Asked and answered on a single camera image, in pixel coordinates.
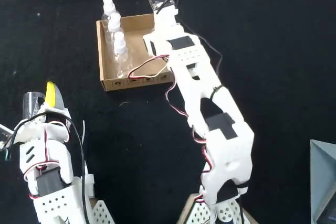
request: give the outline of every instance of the white bottle cap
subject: white bottle cap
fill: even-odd
[[[116,7],[114,5],[114,3],[110,3],[110,4],[105,4],[103,6],[103,9],[104,9],[104,13],[107,15],[107,16],[111,16],[112,13],[115,13],[117,10],[116,10]]]
[[[114,52],[116,54],[123,54],[127,51],[125,36],[122,31],[114,34]]]
[[[111,33],[115,33],[120,30],[120,19],[121,16],[119,13],[112,13],[108,23],[108,29]]]
[[[103,0],[104,5],[109,5],[113,3],[113,0]]]

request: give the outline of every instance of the black tablecloth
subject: black tablecloth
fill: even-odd
[[[122,16],[147,0],[115,0]],[[105,93],[95,20],[101,0],[0,0],[0,122],[14,127],[22,95],[57,83],[81,128],[96,194],[116,223],[175,223],[204,165],[168,84]],[[224,54],[221,80],[255,132],[244,207],[262,223],[309,222],[309,140],[334,142],[336,2],[182,0],[180,14]],[[207,49],[216,63],[217,57]],[[172,102],[183,106],[178,90]],[[80,175],[78,143],[69,143]],[[37,223],[18,166],[0,161],[1,223]]]

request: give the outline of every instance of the robotic arm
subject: robotic arm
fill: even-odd
[[[27,93],[24,115],[26,118],[14,131],[1,127],[7,140],[0,142],[0,149],[9,150],[10,159],[11,146],[23,143],[19,164],[38,221],[42,224],[114,224],[102,200],[91,208],[89,198],[95,197],[95,181],[94,176],[88,174],[84,160],[83,176],[73,175],[71,156],[65,145],[70,139],[72,121],[57,86],[48,82],[45,101],[41,93]]]
[[[204,144],[206,164],[196,200],[205,202],[213,213],[216,211],[209,220],[214,223],[221,205],[247,191],[254,133],[230,92],[221,84],[200,39],[186,33],[176,22],[178,10],[174,1],[149,1],[154,10],[155,30],[143,37],[144,42],[150,56],[169,55],[167,67],[184,99],[188,124],[201,137],[197,142]],[[204,118],[200,108],[202,98],[210,99],[222,112]],[[219,199],[217,194],[228,180],[235,183],[237,194]]]

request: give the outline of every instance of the gray panel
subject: gray panel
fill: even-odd
[[[310,203],[311,223],[321,214],[321,207],[336,183],[336,146],[310,142]]]

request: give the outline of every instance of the cardboard box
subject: cardboard box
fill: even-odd
[[[105,91],[117,89],[128,89],[134,87],[147,86],[152,84],[172,82],[174,77],[171,72],[164,70],[155,78],[143,78],[139,80],[129,80],[128,78],[118,79],[113,61],[107,54],[104,21],[97,21],[97,39],[98,39],[98,57],[100,82]],[[154,28],[154,15],[144,14],[138,16],[122,17],[121,27],[125,32],[125,39],[129,51],[129,57],[132,59],[133,66],[136,67],[148,60],[146,46],[142,36],[151,33]],[[158,73],[166,63],[162,59],[153,60],[142,68],[138,69],[134,75],[154,75]]]

